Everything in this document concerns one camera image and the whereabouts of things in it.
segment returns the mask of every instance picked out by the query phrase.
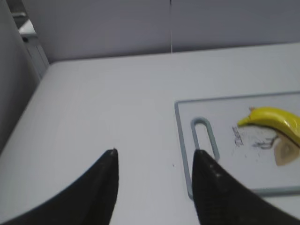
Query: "yellow banana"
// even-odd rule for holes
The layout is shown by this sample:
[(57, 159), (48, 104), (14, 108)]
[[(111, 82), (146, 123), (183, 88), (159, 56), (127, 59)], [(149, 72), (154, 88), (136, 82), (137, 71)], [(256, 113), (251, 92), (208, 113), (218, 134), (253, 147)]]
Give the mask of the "yellow banana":
[(290, 112), (273, 107), (254, 108), (238, 122), (239, 127), (251, 124), (279, 130), (300, 146), (300, 117)]

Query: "white wall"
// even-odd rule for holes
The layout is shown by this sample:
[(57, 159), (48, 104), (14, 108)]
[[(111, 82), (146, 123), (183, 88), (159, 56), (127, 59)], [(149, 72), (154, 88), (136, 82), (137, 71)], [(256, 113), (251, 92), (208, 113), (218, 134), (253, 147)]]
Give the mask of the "white wall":
[(170, 52), (169, 0), (23, 0), (49, 62)]
[(299, 0), (172, 0), (174, 51), (300, 41)]
[(38, 79), (5, 0), (0, 0), (0, 152)]

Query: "table surface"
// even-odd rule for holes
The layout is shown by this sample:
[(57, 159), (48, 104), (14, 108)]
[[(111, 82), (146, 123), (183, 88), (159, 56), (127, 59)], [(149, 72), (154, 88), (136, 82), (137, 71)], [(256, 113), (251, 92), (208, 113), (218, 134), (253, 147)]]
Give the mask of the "table surface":
[[(174, 102), (300, 90), (300, 44), (51, 65), (0, 157), (0, 222), (48, 200), (117, 148), (112, 225), (198, 225)], [(267, 201), (300, 218), (300, 196)]]

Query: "cut banana piece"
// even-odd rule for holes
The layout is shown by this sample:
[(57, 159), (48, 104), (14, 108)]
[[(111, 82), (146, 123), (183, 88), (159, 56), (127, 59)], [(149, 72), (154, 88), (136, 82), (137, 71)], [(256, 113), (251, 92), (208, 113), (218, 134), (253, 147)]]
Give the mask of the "cut banana piece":
[(280, 142), (274, 149), (276, 165), (286, 165), (299, 157), (300, 147), (285, 135), (277, 132)]
[(250, 115), (241, 119), (238, 126), (259, 125), (282, 132), (300, 146), (300, 117), (273, 107), (253, 108)]

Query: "gray plastic board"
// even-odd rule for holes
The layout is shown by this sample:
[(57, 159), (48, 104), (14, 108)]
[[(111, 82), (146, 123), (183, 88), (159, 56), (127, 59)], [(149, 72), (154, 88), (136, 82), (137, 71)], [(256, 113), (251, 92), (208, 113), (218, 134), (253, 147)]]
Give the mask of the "gray plastic board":
[[(191, 172), (197, 148), (207, 150), (233, 177), (258, 195), (300, 193), (300, 157), (286, 165), (276, 165), (274, 148), (280, 139), (276, 139), (272, 146), (270, 144), (276, 136), (275, 131), (255, 126), (237, 128), (237, 122), (250, 114), (250, 107), (260, 106), (278, 107), (300, 115), (300, 93), (175, 103), (187, 190), (191, 199)], [(204, 124), (207, 130), (198, 123)]]

